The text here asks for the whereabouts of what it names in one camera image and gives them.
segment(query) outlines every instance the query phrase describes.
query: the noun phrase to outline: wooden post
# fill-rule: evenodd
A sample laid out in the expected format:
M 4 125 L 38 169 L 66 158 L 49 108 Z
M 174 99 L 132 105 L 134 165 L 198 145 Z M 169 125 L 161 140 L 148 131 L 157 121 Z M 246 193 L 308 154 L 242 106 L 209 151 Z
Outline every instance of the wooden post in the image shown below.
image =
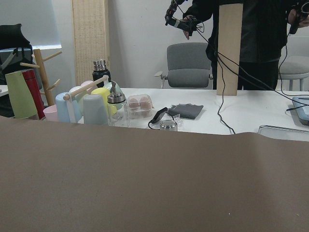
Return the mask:
M 36 60 L 37 65 L 39 65 L 39 67 L 40 67 L 39 72 L 40 72 L 40 76 L 41 76 L 42 85 L 43 85 L 45 97 L 46 97 L 46 100 L 47 100 L 47 104 L 48 104 L 48 106 L 54 105 L 55 103 L 54 103 L 54 98 L 53 98 L 52 92 L 48 89 L 49 83 L 48 83 L 48 79 L 47 79 L 47 75 L 46 75 L 46 71 L 45 71 L 43 58 L 42 58 L 40 49 L 34 49 L 33 54 L 35 56 L 35 60 Z
M 220 0 L 219 4 L 218 52 L 239 65 L 243 0 Z M 218 54 L 219 58 L 238 74 L 239 67 L 222 55 Z M 228 70 L 220 59 L 217 69 L 217 95 L 236 96 L 238 76 Z

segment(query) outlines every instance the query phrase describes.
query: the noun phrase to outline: yellow cup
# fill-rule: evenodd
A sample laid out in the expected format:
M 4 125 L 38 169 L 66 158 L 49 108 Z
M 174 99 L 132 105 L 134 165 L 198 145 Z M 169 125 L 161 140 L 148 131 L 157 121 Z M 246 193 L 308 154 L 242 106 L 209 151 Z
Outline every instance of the yellow cup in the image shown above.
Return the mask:
M 104 101 L 104 105 L 105 105 L 105 109 L 106 109 L 106 112 L 108 112 L 108 109 L 107 109 L 107 97 L 110 95 L 110 92 L 107 88 L 96 88 L 94 89 L 91 94 L 99 94 L 102 96 L 103 98 L 103 101 Z M 117 112 L 117 108 L 116 106 L 113 106 L 112 107 L 113 110 L 112 110 L 112 114 L 115 114 Z

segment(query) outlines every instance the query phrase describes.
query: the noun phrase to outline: rattan panel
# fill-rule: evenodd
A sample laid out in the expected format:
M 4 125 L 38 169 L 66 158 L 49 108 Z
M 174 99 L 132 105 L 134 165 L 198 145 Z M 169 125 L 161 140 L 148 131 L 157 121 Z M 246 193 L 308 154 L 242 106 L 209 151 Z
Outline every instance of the rattan panel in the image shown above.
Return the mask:
M 76 84 L 92 80 L 93 61 L 106 59 L 105 0 L 72 0 Z

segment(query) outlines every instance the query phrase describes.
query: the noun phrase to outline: folded cloth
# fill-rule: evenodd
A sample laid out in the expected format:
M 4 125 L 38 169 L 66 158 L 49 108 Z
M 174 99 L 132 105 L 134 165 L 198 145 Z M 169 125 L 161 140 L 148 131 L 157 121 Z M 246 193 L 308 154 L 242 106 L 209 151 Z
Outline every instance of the folded cloth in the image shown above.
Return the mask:
M 203 105 L 192 105 L 192 104 L 178 104 L 172 105 L 169 108 L 169 113 L 173 116 L 180 114 L 182 118 L 195 119 L 201 110 Z

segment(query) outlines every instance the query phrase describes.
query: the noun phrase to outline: gray office chair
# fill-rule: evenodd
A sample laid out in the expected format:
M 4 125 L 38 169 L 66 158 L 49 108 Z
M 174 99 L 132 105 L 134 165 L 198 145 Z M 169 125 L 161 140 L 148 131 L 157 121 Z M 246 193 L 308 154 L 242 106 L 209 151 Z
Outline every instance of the gray office chair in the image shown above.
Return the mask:
M 299 80 L 300 91 L 306 91 L 305 79 L 309 77 L 309 49 L 307 37 L 289 37 L 288 38 L 288 54 L 285 62 L 280 67 L 282 80 L 290 80 L 289 90 L 293 90 L 293 81 Z M 282 57 L 285 57 L 285 47 L 282 49 Z M 308 65 L 297 62 L 301 59 L 306 61 Z
M 207 43 L 178 43 L 167 48 L 168 74 L 157 72 L 164 87 L 168 80 L 171 87 L 205 88 L 210 77 L 211 61 L 205 50 Z

